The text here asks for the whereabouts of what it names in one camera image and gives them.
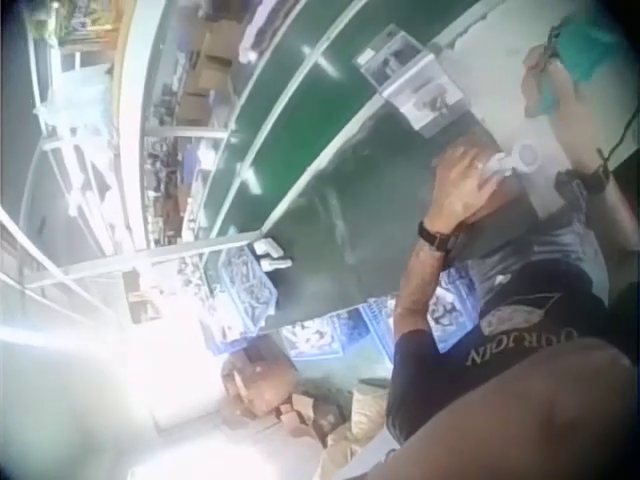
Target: left hand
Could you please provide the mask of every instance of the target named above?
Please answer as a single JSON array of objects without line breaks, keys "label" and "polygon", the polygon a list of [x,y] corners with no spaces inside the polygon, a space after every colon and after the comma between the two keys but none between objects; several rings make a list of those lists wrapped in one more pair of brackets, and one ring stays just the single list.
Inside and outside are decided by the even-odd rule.
[{"label": "left hand", "polygon": [[482,170],[489,160],[486,151],[454,147],[445,157],[446,163],[455,162],[455,165],[450,169],[437,169],[431,207],[424,224],[432,232],[449,234],[484,206],[502,177],[484,180]]}]

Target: gray pants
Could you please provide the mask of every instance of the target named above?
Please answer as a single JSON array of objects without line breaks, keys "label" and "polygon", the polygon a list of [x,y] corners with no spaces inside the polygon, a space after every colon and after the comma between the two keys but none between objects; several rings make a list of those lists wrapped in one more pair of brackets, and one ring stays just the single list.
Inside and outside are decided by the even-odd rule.
[{"label": "gray pants", "polygon": [[593,281],[593,293],[608,303],[609,279],[595,235],[585,225],[586,194],[575,186],[578,208],[569,223],[556,229],[536,231],[511,240],[495,253],[469,261],[480,305],[508,282],[511,275],[535,260],[562,259],[580,266]]}]

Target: person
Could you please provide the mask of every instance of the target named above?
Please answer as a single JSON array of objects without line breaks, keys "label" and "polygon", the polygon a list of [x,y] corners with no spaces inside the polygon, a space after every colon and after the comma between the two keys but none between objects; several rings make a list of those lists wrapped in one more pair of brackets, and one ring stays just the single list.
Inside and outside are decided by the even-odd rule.
[{"label": "person", "polygon": [[542,47],[527,55],[522,92],[535,103],[540,75],[549,75],[558,98],[550,122],[578,207],[569,223],[470,262],[480,320],[440,353],[426,318],[450,236],[501,182],[483,179],[490,152],[446,152],[443,162],[455,166],[436,173],[394,312],[387,426],[401,448],[362,478],[606,476],[637,434],[638,284],[629,290],[635,308],[612,318],[582,260],[587,214],[604,224],[620,262],[637,262],[629,255],[638,251],[638,223],[603,163],[591,112],[562,64],[542,58]]}]

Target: black watch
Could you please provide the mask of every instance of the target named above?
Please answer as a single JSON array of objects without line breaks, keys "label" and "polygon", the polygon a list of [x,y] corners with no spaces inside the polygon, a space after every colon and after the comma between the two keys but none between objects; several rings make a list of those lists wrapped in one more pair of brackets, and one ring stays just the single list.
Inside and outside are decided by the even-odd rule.
[{"label": "black watch", "polygon": [[424,226],[422,220],[418,223],[418,236],[427,242],[435,251],[448,253],[453,247],[453,235],[444,235],[442,233],[434,233]]},{"label": "black watch", "polygon": [[582,183],[588,195],[600,195],[607,189],[607,185],[609,185],[611,170],[609,170],[606,162],[603,162],[594,172],[577,174],[576,177],[580,180],[580,183]]}]

